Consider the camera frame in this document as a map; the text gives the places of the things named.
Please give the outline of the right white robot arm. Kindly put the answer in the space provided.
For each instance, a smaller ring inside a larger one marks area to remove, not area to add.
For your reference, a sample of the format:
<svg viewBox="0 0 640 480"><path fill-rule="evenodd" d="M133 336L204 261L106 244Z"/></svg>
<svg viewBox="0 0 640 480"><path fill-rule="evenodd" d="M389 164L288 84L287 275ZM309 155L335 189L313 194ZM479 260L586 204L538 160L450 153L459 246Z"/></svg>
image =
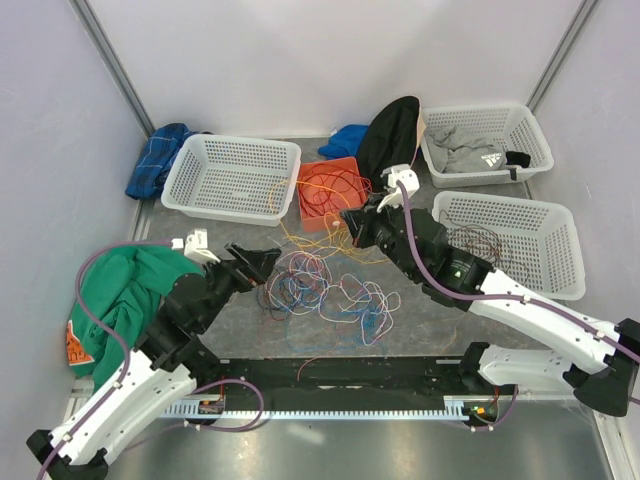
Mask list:
<svg viewBox="0 0 640 480"><path fill-rule="evenodd" d="M531 291L452 246L446 228L424 209L374 202L340 216L354 247L377 247L434 302L498 321L543 344L521 354L488 343L470 345L457 371L465 391L481 393L491 384L568 391L614 417L626 416L635 403L638 322L600 320Z"/></svg>

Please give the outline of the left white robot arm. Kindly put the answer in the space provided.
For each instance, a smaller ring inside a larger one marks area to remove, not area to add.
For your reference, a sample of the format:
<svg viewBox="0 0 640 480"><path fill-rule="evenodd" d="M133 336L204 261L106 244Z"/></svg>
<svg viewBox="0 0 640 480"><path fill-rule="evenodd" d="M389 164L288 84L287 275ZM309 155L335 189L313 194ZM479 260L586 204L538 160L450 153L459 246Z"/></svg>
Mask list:
<svg viewBox="0 0 640 480"><path fill-rule="evenodd" d="M123 362L71 419L53 430L37 430L26 445L40 463L38 478L103 479L130 442L181 397L208 393L224 384L220 360L200 341L236 293L268 280L281 249L247 250L226 245L230 258L208 248L206 233L162 240L203 273L180 276L156 318L134 346L113 328Z"/></svg>

